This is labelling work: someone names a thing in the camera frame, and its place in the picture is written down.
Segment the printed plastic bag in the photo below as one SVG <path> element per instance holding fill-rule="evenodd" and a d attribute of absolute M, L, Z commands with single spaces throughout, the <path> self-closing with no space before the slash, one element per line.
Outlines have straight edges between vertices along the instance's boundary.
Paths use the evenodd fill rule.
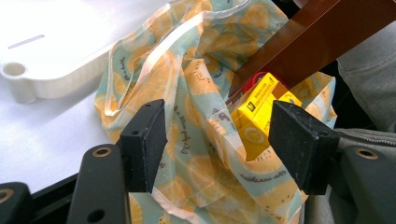
<path fill-rule="evenodd" d="M 306 196 L 270 147 L 246 161 L 225 104 L 234 71 L 286 21 L 270 0 L 176 1 L 114 46 L 95 98 L 110 139 L 141 105 L 165 100 L 168 143 L 152 194 L 130 194 L 133 223 L 298 219 Z M 316 73 L 291 91 L 332 126 L 333 88 Z"/>

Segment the yellow pattern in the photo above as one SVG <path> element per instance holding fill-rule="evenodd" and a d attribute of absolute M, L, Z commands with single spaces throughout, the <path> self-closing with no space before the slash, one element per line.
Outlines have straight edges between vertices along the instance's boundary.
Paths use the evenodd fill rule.
<path fill-rule="evenodd" d="M 212 56 L 207 55 L 207 54 L 205 55 L 205 64 L 206 64 L 207 71 L 209 71 L 210 74 L 213 74 L 213 73 L 219 71 L 219 69 L 220 69 L 219 62 L 215 58 L 213 58 Z"/>
<path fill-rule="evenodd" d="M 189 183 L 181 176 L 177 175 L 171 181 L 159 186 L 158 190 L 176 207 L 189 209 L 188 200 L 193 191 Z"/>
<path fill-rule="evenodd" d="M 134 224 L 143 224 L 142 208 L 132 194 L 129 194 L 129 209 L 131 212 L 131 222 Z"/>
<path fill-rule="evenodd" d="M 126 83 L 119 73 L 114 73 L 114 90 L 116 93 L 123 95 L 126 91 Z"/>
<path fill-rule="evenodd" d="M 169 13 L 163 13 L 157 21 L 150 26 L 151 32 L 157 39 L 161 39 L 168 34 L 173 28 L 173 20 Z"/>
<path fill-rule="evenodd" d="M 186 110 L 187 120 L 195 127 L 201 127 L 204 119 L 192 106 L 190 97 L 184 98 L 184 109 Z"/>
<path fill-rule="evenodd" d="M 207 121 L 205 130 L 209 142 L 212 143 L 218 151 L 219 157 L 224 163 L 226 169 L 229 169 L 229 158 L 227 153 L 227 147 L 225 146 L 224 134 L 226 130 L 214 119 Z"/>
<path fill-rule="evenodd" d="M 129 96 L 134 100 L 128 103 L 126 110 L 134 115 L 140 106 L 147 102 L 158 99 L 164 99 L 166 102 L 177 79 L 177 67 L 174 54 L 170 50 L 166 51 L 151 73 L 145 76 L 143 83 L 134 87 Z"/>
<path fill-rule="evenodd" d="M 255 2 L 248 7 L 247 13 L 243 15 L 240 22 L 265 30 L 268 28 L 268 21 L 267 5 L 262 2 Z"/>
<path fill-rule="evenodd" d="M 177 144 L 178 135 L 180 130 L 178 129 L 177 123 L 172 121 L 170 125 L 170 129 L 167 133 L 166 138 L 168 139 L 168 143 L 165 146 L 165 153 L 172 159 L 175 160 L 175 146 Z"/>
<path fill-rule="evenodd" d="M 258 174 L 268 174 L 277 171 L 282 166 L 282 161 L 275 154 L 271 147 L 268 147 L 260 154 L 254 161 L 246 160 L 246 151 L 244 147 L 237 149 L 239 155 L 239 160 L 243 160 L 242 164 L 251 172 Z"/>
<path fill-rule="evenodd" d="M 136 70 L 137 66 L 141 64 L 140 58 L 147 58 L 149 56 L 149 53 L 152 50 L 152 46 L 145 45 L 142 46 L 141 48 L 136 49 L 131 53 L 131 56 L 128 59 L 128 71 L 132 73 L 133 71 Z"/>
<path fill-rule="evenodd" d="M 201 56 L 213 50 L 211 46 L 216 42 L 215 40 L 220 36 L 217 29 L 205 28 L 204 33 L 201 35 L 197 55 Z"/>
<path fill-rule="evenodd" d="M 191 61 L 194 59 L 194 55 L 197 48 L 195 46 L 190 46 L 187 48 L 186 53 L 183 55 L 183 61 Z"/>
<path fill-rule="evenodd" d="M 284 223 L 287 221 L 286 214 L 278 214 L 277 209 L 289 203 L 297 190 L 297 185 L 293 179 L 290 179 L 282 184 L 274 186 L 269 192 L 264 193 L 256 200 L 261 201 L 265 205 L 264 210 L 272 216 L 278 223 Z"/>
<path fill-rule="evenodd" d="M 234 46 L 240 44 L 240 38 L 234 34 L 218 35 L 216 39 L 212 39 L 213 44 L 210 46 L 210 51 L 229 50 Z"/>
<path fill-rule="evenodd" d="M 193 60 L 184 71 L 184 76 L 193 95 L 218 92 L 203 59 Z"/>
<path fill-rule="evenodd" d="M 163 216 L 160 218 L 158 224 L 172 224 L 171 216 L 163 211 Z"/>
<path fill-rule="evenodd" d="M 199 190 L 199 195 L 196 195 L 198 206 L 214 202 L 222 193 L 216 180 L 218 171 L 212 166 L 208 155 L 196 155 L 190 158 L 188 172 L 192 184 Z"/>
<path fill-rule="evenodd" d="M 206 208 L 214 223 L 253 223 L 259 207 L 241 185 Z"/>
<path fill-rule="evenodd" d="M 182 18 L 189 12 L 188 8 L 192 8 L 195 5 L 199 5 L 196 2 L 192 1 L 178 1 L 174 2 L 173 4 L 173 11 L 172 15 L 174 16 L 175 20 L 182 21 Z"/>
<path fill-rule="evenodd" d="M 184 16 L 183 21 L 187 21 L 191 19 L 201 11 L 211 11 L 211 10 L 212 10 L 212 4 L 209 1 L 200 1 L 199 4 L 194 4 L 190 8 L 190 10 Z"/>

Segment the white surface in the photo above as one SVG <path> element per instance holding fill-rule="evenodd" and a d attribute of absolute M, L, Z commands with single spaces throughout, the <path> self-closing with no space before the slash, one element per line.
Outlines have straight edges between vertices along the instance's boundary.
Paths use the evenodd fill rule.
<path fill-rule="evenodd" d="M 6 2 L 0 2 L 0 8 L 3 8 L 3 4 Z M 53 42 L 55 47 L 59 47 L 59 49 L 52 52 L 51 47 L 45 47 L 41 51 L 48 50 L 47 53 L 35 52 L 49 57 L 42 61 L 44 68 L 59 70 L 62 73 L 62 71 L 67 70 L 65 68 L 71 63 L 86 62 L 84 57 L 94 55 L 96 50 L 100 51 L 97 46 L 93 46 L 95 41 L 106 39 L 103 43 L 107 41 L 106 43 L 109 45 L 115 42 L 117 38 L 128 35 L 167 1 L 32 0 L 15 2 L 77 3 L 76 13 L 74 13 L 74 10 L 69 10 L 72 7 L 65 7 L 63 13 L 52 13 L 50 16 L 40 19 L 42 22 L 57 21 L 60 29 L 52 34 L 67 35 L 62 41 Z M 23 14 L 37 8 L 30 4 L 33 3 L 26 5 L 29 6 L 28 8 L 15 12 L 24 18 L 23 22 L 38 20 L 35 16 L 26 17 Z M 87 15 L 91 16 L 78 17 L 78 14 L 83 14 L 84 10 L 88 10 Z M 95 23 L 95 18 L 100 19 L 98 23 L 100 25 L 91 26 Z M 67 22 L 59 23 L 61 19 L 66 19 Z M 73 27 L 70 25 L 72 21 L 83 24 L 78 27 L 80 29 L 78 33 L 69 34 L 64 31 Z M 27 32 L 31 28 L 23 26 L 25 24 L 23 22 L 12 23 L 15 21 L 10 18 L 7 19 L 6 25 L 4 25 L 4 21 L 1 22 L 3 26 L 2 37 L 10 36 L 8 32 Z M 94 37 L 87 38 L 86 35 L 89 35 L 92 31 Z M 89 45 L 85 42 L 81 45 L 90 48 L 84 51 L 86 53 L 79 52 L 76 49 L 69 51 L 69 48 L 66 47 L 71 46 L 68 45 L 69 43 L 77 44 L 84 40 L 92 43 L 92 45 Z M 6 43 L 4 38 L 0 39 L 0 46 L 9 46 L 9 43 Z M 67 66 L 56 63 L 51 60 L 51 56 L 52 53 L 53 55 L 57 54 L 59 50 L 64 50 L 65 55 L 76 56 L 77 58 Z M 41 78 L 53 78 L 44 76 L 44 74 L 40 74 L 40 76 L 43 76 Z M 100 76 L 94 77 L 64 97 L 47 100 L 38 99 L 31 104 L 23 105 L 15 102 L 7 81 L 0 77 L 0 183 L 20 181 L 28 184 L 30 191 L 37 192 L 78 172 L 82 155 L 86 150 L 109 142 L 93 107 L 93 98 L 99 78 Z"/>
<path fill-rule="evenodd" d="M 16 101 L 57 98 L 103 73 L 106 52 L 164 0 L 30 0 L 0 3 L 0 64 Z"/>

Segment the metal ring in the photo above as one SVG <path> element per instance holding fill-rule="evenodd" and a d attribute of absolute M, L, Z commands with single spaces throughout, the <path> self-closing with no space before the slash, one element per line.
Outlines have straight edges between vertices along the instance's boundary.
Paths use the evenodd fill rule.
<path fill-rule="evenodd" d="M 111 153 L 111 148 L 110 147 L 100 147 L 97 148 L 92 155 L 94 157 L 106 157 Z"/>
<path fill-rule="evenodd" d="M 355 150 L 356 154 L 358 154 L 359 156 L 368 159 L 368 160 L 377 160 L 378 159 L 378 155 L 373 152 L 372 150 L 369 149 L 363 149 L 363 148 L 357 148 Z"/>
<path fill-rule="evenodd" d="M 14 194 L 14 190 L 13 189 L 0 189 L 0 194 L 1 193 L 5 193 L 6 194 L 2 198 L 0 198 L 0 203 L 3 203 L 6 200 L 8 200 Z"/>

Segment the white table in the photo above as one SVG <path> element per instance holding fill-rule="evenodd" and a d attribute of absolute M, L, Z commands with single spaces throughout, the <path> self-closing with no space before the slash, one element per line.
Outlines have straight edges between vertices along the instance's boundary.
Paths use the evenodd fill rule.
<path fill-rule="evenodd" d="M 111 39 L 106 40 L 111 43 L 137 29 L 167 1 L 76 2 L 92 4 L 104 15 L 110 9 L 119 12 L 108 17 L 111 27 L 104 28 L 105 33 L 112 32 L 107 35 Z M 99 79 L 65 97 L 38 99 L 24 105 L 14 101 L 6 80 L 0 77 L 0 183 L 19 181 L 26 183 L 32 193 L 37 192 L 77 173 L 85 151 L 109 143 L 93 107 Z"/>

